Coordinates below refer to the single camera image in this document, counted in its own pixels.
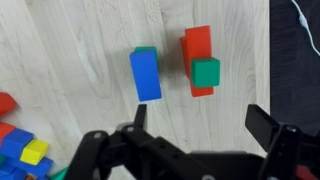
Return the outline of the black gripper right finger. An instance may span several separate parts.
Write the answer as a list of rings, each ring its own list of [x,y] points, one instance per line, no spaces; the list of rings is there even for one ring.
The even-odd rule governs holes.
[[[245,127],[262,149],[268,151],[274,135],[280,128],[280,124],[257,104],[249,104],[245,118]]]

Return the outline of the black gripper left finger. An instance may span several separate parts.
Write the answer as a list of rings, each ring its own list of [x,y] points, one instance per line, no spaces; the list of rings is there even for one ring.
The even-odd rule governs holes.
[[[147,127],[147,105],[139,104],[137,107],[136,115],[134,118],[134,125],[141,129],[146,129]]]

